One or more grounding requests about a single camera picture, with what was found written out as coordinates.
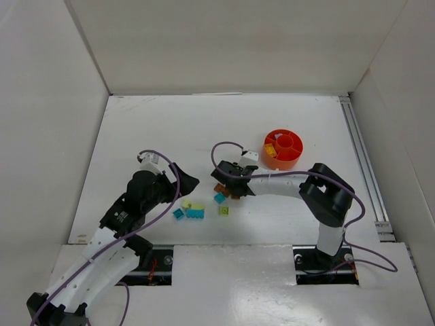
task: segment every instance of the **screw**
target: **screw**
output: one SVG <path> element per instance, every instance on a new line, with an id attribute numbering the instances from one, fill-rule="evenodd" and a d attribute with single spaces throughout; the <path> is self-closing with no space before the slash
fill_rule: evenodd
<path id="1" fill-rule="evenodd" d="M 347 253 L 345 255 L 345 261 L 353 260 L 353 255 L 351 253 Z"/>
<path id="2" fill-rule="evenodd" d="M 299 254 L 299 253 L 297 253 L 297 254 L 294 256 L 294 261 L 295 261 L 298 265 L 301 264 L 301 263 L 302 263 L 302 255 Z"/>
<path id="3" fill-rule="evenodd" d="M 167 255 L 163 258 L 163 262 L 165 265 L 172 265 L 173 258 L 170 255 Z"/>

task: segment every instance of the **orange container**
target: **orange container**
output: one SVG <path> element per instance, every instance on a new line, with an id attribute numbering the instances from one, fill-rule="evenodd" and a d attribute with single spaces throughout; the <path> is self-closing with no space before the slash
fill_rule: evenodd
<path id="1" fill-rule="evenodd" d="M 276 129 L 268 133 L 264 140 L 262 158 L 273 170 L 289 170 L 297 163 L 303 149 L 304 145 L 297 134 L 286 129 Z"/>

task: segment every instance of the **blue block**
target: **blue block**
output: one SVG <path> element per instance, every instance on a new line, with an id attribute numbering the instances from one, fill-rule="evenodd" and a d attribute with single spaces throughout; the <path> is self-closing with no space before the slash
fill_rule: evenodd
<path id="1" fill-rule="evenodd" d="M 202 209 L 186 209 L 186 216 L 192 219 L 203 219 L 204 211 Z"/>
<path id="2" fill-rule="evenodd" d="M 224 196 L 224 194 L 222 192 L 218 193 L 215 196 L 215 202 L 217 202 L 219 205 L 221 205 L 221 203 L 223 203 L 225 201 L 226 197 Z"/>
<path id="3" fill-rule="evenodd" d="M 176 211 L 173 212 L 173 214 L 176 219 L 182 219 L 184 216 L 184 213 L 181 209 L 177 209 Z"/>

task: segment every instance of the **white wall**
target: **white wall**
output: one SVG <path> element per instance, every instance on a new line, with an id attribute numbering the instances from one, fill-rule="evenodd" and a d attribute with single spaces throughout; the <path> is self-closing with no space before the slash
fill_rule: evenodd
<path id="1" fill-rule="evenodd" d="M 69 0 L 123 94 L 354 90 L 406 0 Z"/>
<path id="2" fill-rule="evenodd" d="M 408 0 L 353 104 L 394 232 L 435 315 L 435 2 Z"/>
<path id="3" fill-rule="evenodd" d="M 28 325 L 65 243 L 108 93 L 62 0 L 0 6 L 0 316 Z"/>

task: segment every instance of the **cable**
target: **cable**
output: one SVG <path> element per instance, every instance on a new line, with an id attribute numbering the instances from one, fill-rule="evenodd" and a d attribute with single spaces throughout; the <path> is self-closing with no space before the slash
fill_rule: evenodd
<path id="1" fill-rule="evenodd" d="M 153 149 L 145 149 L 143 151 L 141 151 L 137 158 L 138 160 L 140 159 L 141 155 L 144 153 L 154 153 L 158 156 L 160 156 L 163 160 L 165 160 L 169 166 L 172 166 L 173 163 L 172 161 L 170 161 L 170 159 L 168 159 L 166 156 L 164 156 L 163 154 L 154 151 Z M 99 251 L 97 251 L 97 253 L 95 253 L 95 255 L 93 255 L 91 257 L 91 259 L 89 259 L 89 261 L 87 261 L 86 263 L 83 264 L 82 267 L 80 267 L 77 271 L 75 271 L 58 289 L 56 289 L 46 300 L 45 302 L 39 307 L 39 309 L 37 310 L 37 312 L 33 315 L 32 321 L 30 323 L 30 326 L 35 326 L 36 325 L 36 320 L 38 319 L 39 315 L 41 314 L 41 312 L 46 308 L 46 306 L 48 306 L 48 304 L 73 280 L 77 277 L 78 274 L 80 274 L 81 272 L 83 272 L 83 270 L 88 267 L 91 263 L 90 261 L 95 260 L 99 255 L 101 255 L 102 253 L 104 253 L 106 250 L 108 250 L 109 248 L 111 248 L 112 246 L 116 245 L 117 243 L 126 240 L 128 238 L 130 238 L 131 236 L 134 236 L 136 233 L 139 233 L 141 231 L 143 231 L 144 229 L 150 227 L 151 225 L 153 225 L 154 223 L 156 223 L 159 219 L 161 219 L 166 213 L 169 212 L 169 210 L 172 208 L 172 206 L 175 204 L 175 202 L 177 201 L 178 197 L 179 197 L 179 190 L 180 190 L 180 178 L 177 172 L 177 169 L 174 167 L 172 169 L 175 178 L 177 179 L 177 188 L 175 190 L 175 196 L 174 199 L 172 200 L 172 202 L 169 204 L 169 206 L 161 213 L 159 214 L 159 216 L 157 216 L 155 219 L 151 220 L 150 222 L 146 223 L 144 226 L 140 227 L 139 229 L 132 231 L 128 234 L 126 234 L 125 236 L 122 236 L 118 239 L 116 239 L 115 241 L 109 243 L 107 246 L 103 247 L 102 249 L 100 249 Z"/>
<path id="2" fill-rule="evenodd" d="M 127 301 L 126 301 L 126 303 L 125 303 L 124 314 L 122 315 L 121 323 L 120 323 L 120 326 L 122 326 L 122 325 L 124 324 L 125 317 L 126 317 L 127 312 L 128 312 L 128 306 L 130 306 L 130 289 L 128 288 L 127 283 L 124 283 L 124 282 L 119 282 L 117 285 L 122 285 L 123 287 L 125 287 L 125 289 L 126 289 L 126 291 L 127 291 Z"/>
<path id="3" fill-rule="evenodd" d="M 216 145 L 213 146 L 213 148 L 211 149 L 211 162 L 213 163 L 215 169 L 217 171 L 219 171 L 219 173 L 225 175 L 228 178 L 233 178 L 233 179 L 257 179 L 257 178 L 269 178 L 269 177 L 283 177 L 285 175 L 311 175 L 323 180 L 326 180 L 329 183 L 332 183 L 333 185 L 337 186 L 338 188 L 344 190 L 345 192 L 347 192 L 360 206 L 361 206 L 361 214 L 358 215 L 358 217 L 356 217 L 355 219 L 352 219 L 351 221 L 347 222 L 344 226 L 344 232 L 343 232 L 343 242 L 353 248 L 357 248 L 359 250 L 363 250 L 366 251 L 368 253 L 372 253 L 373 255 L 376 255 L 380 258 L 382 258 L 383 260 L 385 260 L 389 265 L 391 265 L 392 268 L 388 268 L 382 265 L 379 265 L 377 263 L 373 263 L 371 261 L 365 260 L 365 259 L 351 259 L 348 260 L 344 263 L 340 263 L 339 265 L 331 268 L 330 270 L 327 270 L 325 272 L 322 273 L 317 273 L 317 274 L 311 274 L 312 276 L 318 276 L 318 275 L 323 275 L 325 273 L 329 273 L 332 272 L 334 270 L 339 269 L 341 266 L 344 266 L 348 263 L 355 263 L 355 262 L 359 262 L 359 263 L 365 263 L 365 264 L 369 264 L 372 266 L 376 266 L 378 268 L 381 268 L 383 270 L 387 270 L 388 272 L 393 272 L 396 273 L 398 271 L 397 266 L 388 258 L 386 258 L 386 256 L 377 253 L 376 251 L 373 251 L 372 249 L 368 249 L 368 248 L 364 248 L 361 246 L 357 246 L 356 244 L 352 244 L 350 242 L 348 242 L 346 240 L 346 229 L 353 223 L 358 222 L 360 219 L 362 219 L 364 217 L 364 215 L 366 214 L 366 207 L 364 206 L 364 203 L 362 202 L 362 200 L 356 196 L 350 189 L 346 188 L 344 185 L 342 185 L 341 183 L 335 181 L 334 179 L 331 179 L 325 175 L 321 175 L 319 173 L 315 173 L 315 172 L 311 172 L 311 171 L 286 171 L 286 172 L 282 172 L 282 173 L 273 173 L 273 174 L 262 174 L 262 175 L 245 175 L 245 176 L 236 176 L 236 175 L 230 175 L 228 173 L 226 173 L 225 171 L 223 171 L 222 169 L 219 168 L 219 166 L 216 164 L 215 158 L 214 158 L 214 153 L 217 147 L 219 147 L 220 145 L 234 145 L 239 147 L 240 149 L 242 149 L 243 151 L 243 146 L 235 143 L 233 141 L 221 141 L 220 143 L 217 143 Z"/>

